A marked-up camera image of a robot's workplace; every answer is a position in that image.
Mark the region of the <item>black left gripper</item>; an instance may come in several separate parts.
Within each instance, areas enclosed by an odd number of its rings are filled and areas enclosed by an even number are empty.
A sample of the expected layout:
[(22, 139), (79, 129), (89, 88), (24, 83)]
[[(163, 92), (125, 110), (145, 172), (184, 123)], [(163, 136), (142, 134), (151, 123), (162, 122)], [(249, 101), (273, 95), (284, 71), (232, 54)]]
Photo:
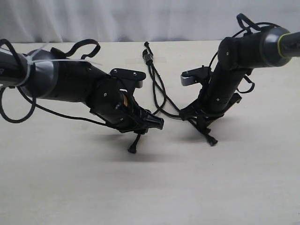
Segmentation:
[[(92, 114), (121, 133), (144, 135), (150, 128), (163, 129), (164, 119), (134, 105), (128, 94), (120, 90), (117, 79), (98, 81), (88, 95), (88, 107)], [(139, 116), (140, 124), (132, 118), (134, 114)]]

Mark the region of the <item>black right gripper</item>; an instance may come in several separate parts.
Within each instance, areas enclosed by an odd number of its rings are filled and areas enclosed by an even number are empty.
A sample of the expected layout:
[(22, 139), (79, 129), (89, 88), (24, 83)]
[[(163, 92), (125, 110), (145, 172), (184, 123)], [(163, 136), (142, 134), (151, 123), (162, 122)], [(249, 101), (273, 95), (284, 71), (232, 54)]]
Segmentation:
[(217, 140), (210, 135), (208, 126), (212, 120), (223, 117), (229, 109), (231, 88), (221, 86), (203, 87), (195, 101), (180, 110), (182, 120), (188, 120), (192, 126), (205, 138), (210, 146), (215, 146)]

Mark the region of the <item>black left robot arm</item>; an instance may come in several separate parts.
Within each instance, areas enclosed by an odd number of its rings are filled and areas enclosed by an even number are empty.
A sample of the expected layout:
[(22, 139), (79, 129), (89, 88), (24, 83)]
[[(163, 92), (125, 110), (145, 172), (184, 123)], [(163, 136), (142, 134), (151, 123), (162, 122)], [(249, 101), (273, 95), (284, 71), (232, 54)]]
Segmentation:
[(100, 125), (121, 133), (145, 134), (162, 129), (164, 120), (142, 108), (134, 91), (142, 87), (144, 72), (114, 68), (109, 73), (85, 60), (72, 60), (58, 49), (28, 54), (0, 51), (0, 83), (18, 88), (28, 99), (81, 103), (101, 119)]

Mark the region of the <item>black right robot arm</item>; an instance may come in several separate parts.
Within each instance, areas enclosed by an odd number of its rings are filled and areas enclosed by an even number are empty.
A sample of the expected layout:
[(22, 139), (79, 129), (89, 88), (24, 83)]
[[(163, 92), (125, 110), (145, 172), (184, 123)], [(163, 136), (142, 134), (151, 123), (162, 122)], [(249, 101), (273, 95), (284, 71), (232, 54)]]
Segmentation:
[(300, 34), (282, 27), (263, 27), (259, 32), (247, 32), (242, 37), (226, 37), (218, 47), (215, 69), (201, 66), (182, 72), (181, 84), (201, 84), (199, 95), (192, 103), (180, 110), (182, 120), (195, 118), (196, 129), (214, 146), (217, 140), (210, 136), (209, 125), (222, 118), (241, 100), (238, 89), (242, 79), (248, 78), (255, 68), (274, 68), (286, 65), (300, 55)]

